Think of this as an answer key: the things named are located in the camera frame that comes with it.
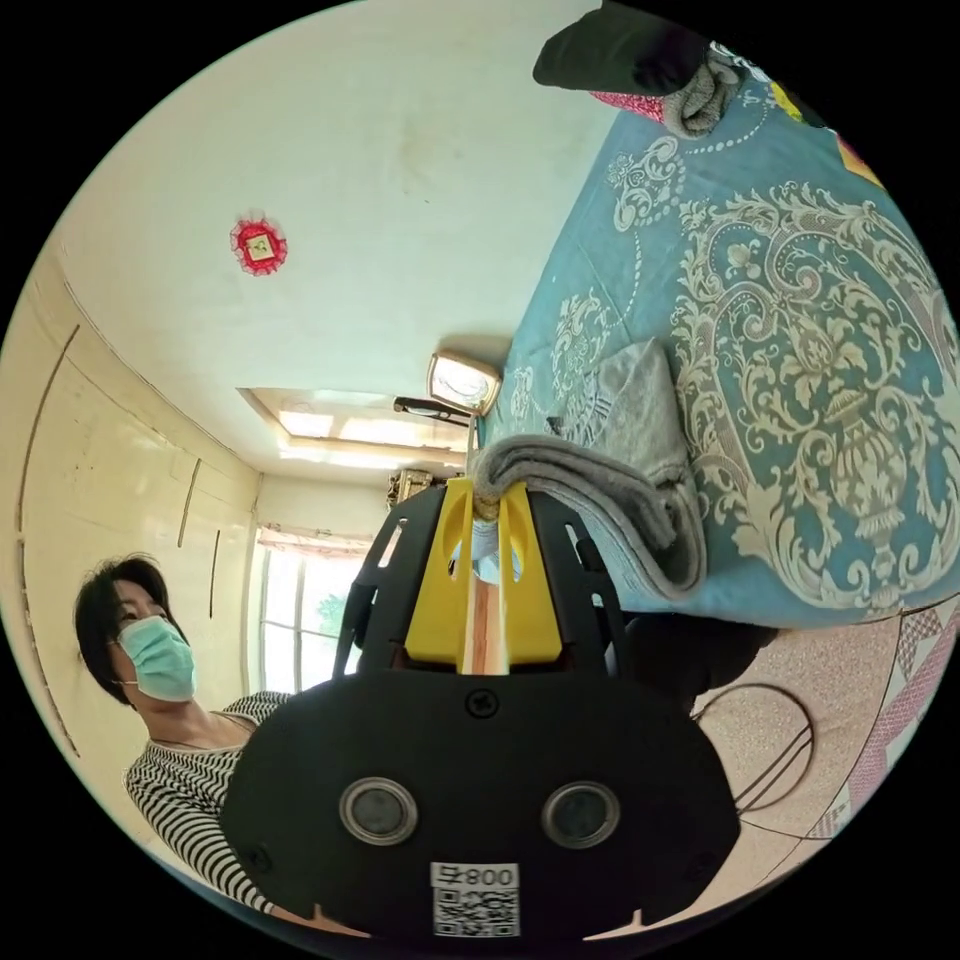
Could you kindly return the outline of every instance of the gray towel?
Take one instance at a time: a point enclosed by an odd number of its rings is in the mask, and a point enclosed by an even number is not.
[[[693,79],[663,98],[663,125],[685,140],[705,137],[726,113],[742,80],[727,57],[710,50]]]
[[[477,501],[524,481],[580,514],[619,588],[669,602],[693,594],[706,576],[706,543],[659,344],[636,343],[599,364],[546,428],[554,435],[480,451],[470,471]],[[495,550],[496,524],[477,521],[474,559]]]

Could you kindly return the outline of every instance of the striped shirt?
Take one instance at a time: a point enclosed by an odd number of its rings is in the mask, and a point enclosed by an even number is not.
[[[220,712],[259,726],[288,699],[286,693],[257,693]],[[176,749],[150,741],[123,783],[147,823],[184,863],[225,896],[269,913],[273,904],[244,873],[220,830],[220,811],[242,750]]]

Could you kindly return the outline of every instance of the blue bedspread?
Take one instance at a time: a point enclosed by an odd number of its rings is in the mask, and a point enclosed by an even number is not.
[[[709,551],[681,609],[815,627],[960,592],[960,361],[942,291],[886,192],[761,82],[706,140],[619,115],[481,442],[546,432],[586,369],[650,337],[670,358]],[[662,609],[618,586],[624,608]]]

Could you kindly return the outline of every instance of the camera lens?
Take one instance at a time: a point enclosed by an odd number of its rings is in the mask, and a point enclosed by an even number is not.
[[[358,840],[375,846],[402,843],[417,825],[417,805],[393,780],[368,777],[351,784],[340,800],[340,819]]]
[[[570,783],[551,794],[543,808],[543,829],[561,847],[585,850],[617,828],[620,803],[599,783]]]

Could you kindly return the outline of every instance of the surgical mask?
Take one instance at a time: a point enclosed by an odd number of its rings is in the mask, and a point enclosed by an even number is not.
[[[120,631],[120,648],[133,662],[137,687],[155,700],[184,703],[197,692],[193,651],[163,617],[144,617]]]

